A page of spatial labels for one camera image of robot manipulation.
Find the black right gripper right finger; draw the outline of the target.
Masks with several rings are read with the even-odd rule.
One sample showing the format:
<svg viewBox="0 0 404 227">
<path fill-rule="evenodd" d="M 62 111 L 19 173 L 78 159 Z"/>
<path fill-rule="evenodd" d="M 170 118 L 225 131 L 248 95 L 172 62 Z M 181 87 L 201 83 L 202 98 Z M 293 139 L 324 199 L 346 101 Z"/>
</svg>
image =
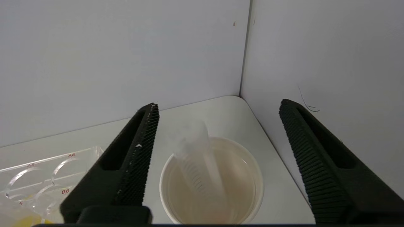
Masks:
<svg viewBox="0 0 404 227">
<path fill-rule="evenodd" d="M 316 224 L 403 224 L 403 199 L 308 110 L 283 99 L 279 116 Z"/>
</svg>

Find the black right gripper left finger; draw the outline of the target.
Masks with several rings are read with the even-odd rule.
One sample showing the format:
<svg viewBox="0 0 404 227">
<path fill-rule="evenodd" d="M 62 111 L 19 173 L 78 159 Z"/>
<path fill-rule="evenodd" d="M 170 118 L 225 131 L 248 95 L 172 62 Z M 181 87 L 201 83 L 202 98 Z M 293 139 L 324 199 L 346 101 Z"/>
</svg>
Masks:
<svg viewBox="0 0 404 227">
<path fill-rule="evenodd" d="M 158 105 L 140 108 L 60 205 L 65 224 L 150 224 L 143 205 Z"/>
</svg>

